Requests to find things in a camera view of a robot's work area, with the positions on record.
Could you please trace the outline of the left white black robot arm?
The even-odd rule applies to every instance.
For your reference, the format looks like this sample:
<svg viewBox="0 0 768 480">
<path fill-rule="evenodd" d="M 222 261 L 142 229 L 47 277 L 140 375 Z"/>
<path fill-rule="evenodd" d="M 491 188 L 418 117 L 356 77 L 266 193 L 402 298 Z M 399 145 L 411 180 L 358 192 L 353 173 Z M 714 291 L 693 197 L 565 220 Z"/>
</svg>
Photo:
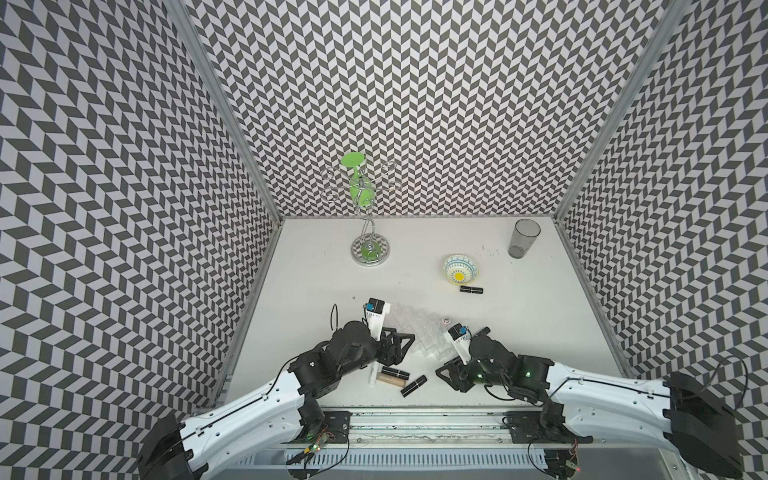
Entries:
<svg viewBox="0 0 768 480">
<path fill-rule="evenodd" d="M 385 327 L 379 338 L 362 321 L 289 359 L 274 380 L 217 409 L 159 419 L 137 459 L 142 479 L 210 479 L 246 456 L 292 441 L 313 442 L 326 431 L 318 401 L 341 379 L 377 362 L 400 364 L 415 336 Z"/>
</svg>

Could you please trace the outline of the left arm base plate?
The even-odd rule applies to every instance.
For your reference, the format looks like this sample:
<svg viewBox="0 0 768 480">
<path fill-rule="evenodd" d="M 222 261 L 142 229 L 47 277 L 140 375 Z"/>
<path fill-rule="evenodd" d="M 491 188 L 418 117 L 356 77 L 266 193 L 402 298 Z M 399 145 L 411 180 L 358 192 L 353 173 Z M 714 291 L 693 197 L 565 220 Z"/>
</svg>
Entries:
<svg viewBox="0 0 768 480">
<path fill-rule="evenodd" d="M 345 444 L 349 440 L 352 412 L 332 410 L 323 415 L 322 420 L 313 421 L 309 426 L 302 425 L 299 434 L 289 444 L 310 444 L 322 433 L 329 436 L 330 444 Z"/>
</svg>

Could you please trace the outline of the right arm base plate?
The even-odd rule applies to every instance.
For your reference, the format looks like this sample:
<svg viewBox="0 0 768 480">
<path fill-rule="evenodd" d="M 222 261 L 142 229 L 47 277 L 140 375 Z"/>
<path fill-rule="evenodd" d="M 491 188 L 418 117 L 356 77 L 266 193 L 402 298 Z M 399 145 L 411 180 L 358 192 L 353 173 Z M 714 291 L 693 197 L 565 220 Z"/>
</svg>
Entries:
<svg viewBox="0 0 768 480">
<path fill-rule="evenodd" d="M 541 419 L 540 411 L 510 411 L 502 419 L 514 444 L 591 444 L 592 436 L 578 436 L 564 425 Z"/>
</svg>

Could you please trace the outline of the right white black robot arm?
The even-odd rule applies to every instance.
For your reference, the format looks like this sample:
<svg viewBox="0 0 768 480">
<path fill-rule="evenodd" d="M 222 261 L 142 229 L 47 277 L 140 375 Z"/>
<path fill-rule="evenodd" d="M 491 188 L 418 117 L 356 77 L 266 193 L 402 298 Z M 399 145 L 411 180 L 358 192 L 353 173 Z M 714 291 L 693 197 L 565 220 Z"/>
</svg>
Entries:
<svg viewBox="0 0 768 480">
<path fill-rule="evenodd" d="M 438 377 L 462 393 L 499 386 L 505 399 L 540 408 L 545 442 L 625 440 L 675 452 L 712 475 L 743 475 L 734 408 L 690 375 L 640 380 L 587 372 L 516 355 L 489 329 L 473 333 L 462 324 L 443 338 L 456 355 L 437 369 Z"/>
</svg>

